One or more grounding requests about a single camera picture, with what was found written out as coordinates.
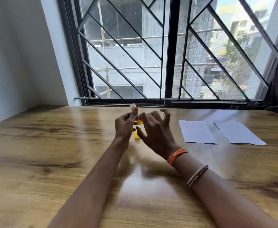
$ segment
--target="hand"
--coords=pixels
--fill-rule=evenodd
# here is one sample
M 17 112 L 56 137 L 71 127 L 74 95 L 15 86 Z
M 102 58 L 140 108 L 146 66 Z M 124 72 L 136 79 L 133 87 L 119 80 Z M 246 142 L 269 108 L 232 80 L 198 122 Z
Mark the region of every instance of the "hand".
M 149 114 L 141 113 L 139 115 L 147 135 L 143 133 L 140 127 L 137 126 L 136 128 L 138 136 L 142 141 L 156 154 L 167 160 L 171 154 L 181 149 L 181 146 L 177 145 L 171 132 L 170 113 L 167 109 L 161 109 L 160 111 L 164 112 L 164 119 L 161 118 L 158 111 L 153 111 Z
M 123 114 L 122 116 L 118 117 L 115 121 L 115 139 L 126 141 L 127 146 L 132 132 L 136 131 L 136 129 L 133 126 L 137 125 L 137 122 L 135 122 L 137 113 L 138 108 L 135 108 L 131 113 Z

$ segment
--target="glue stick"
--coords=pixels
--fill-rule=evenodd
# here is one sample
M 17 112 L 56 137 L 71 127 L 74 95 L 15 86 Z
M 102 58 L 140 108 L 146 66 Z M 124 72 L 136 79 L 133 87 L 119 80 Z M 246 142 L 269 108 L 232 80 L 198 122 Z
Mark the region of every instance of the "glue stick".
M 137 107 L 136 107 L 136 104 L 135 104 L 135 103 L 130 104 L 130 108 L 131 108 L 131 110 L 133 111 L 134 108 L 137 108 Z M 137 118 L 137 124 L 138 124 L 138 125 L 142 125 L 143 122 L 142 122 L 141 120 L 139 120 L 139 112 L 137 113 L 136 118 Z

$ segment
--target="wood grain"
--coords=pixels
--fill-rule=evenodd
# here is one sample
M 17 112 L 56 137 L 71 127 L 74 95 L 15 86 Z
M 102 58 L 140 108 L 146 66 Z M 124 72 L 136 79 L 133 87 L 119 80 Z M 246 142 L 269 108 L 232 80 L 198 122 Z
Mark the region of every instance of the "wood grain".
M 1 122 L 0 228 L 47 227 L 111 143 L 114 119 L 128 111 L 39 108 Z M 176 141 L 278 220 L 278 114 L 169 111 Z M 184 143 L 179 119 L 205 121 L 219 144 Z M 232 145 L 213 124 L 217 120 L 241 122 L 268 145 Z M 177 172 L 132 135 L 111 183 L 101 227 L 163 226 L 215 227 Z

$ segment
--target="glue stick cap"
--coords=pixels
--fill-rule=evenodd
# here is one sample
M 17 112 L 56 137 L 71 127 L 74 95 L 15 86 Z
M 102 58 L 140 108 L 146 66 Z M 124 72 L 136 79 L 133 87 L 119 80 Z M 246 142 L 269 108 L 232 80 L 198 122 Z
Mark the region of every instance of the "glue stick cap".
M 130 108 L 134 108 L 134 107 L 136 107 L 135 103 L 130 104 Z

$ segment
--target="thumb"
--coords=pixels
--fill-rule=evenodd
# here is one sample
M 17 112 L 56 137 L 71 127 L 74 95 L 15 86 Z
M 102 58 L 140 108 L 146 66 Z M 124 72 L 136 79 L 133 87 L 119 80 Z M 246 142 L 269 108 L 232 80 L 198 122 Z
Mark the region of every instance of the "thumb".
M 138 136 L 142 139 L 142 141 L 143 141 L 146 145 L 148 145 L 148 144 L 147 144 L 147 136 L 146 136 L 146 134 L 141 130 L 140 127 L 136 126 L 136 129 L 137 129 L 137 131 L 138 131 Z
M 132 113 L 130 114 L 128 120 L 130 120 L 132 123 L 135 122 L 136 118 L 137 118 L 137 113 L 138 113 L 138 108 L 134 108 Z

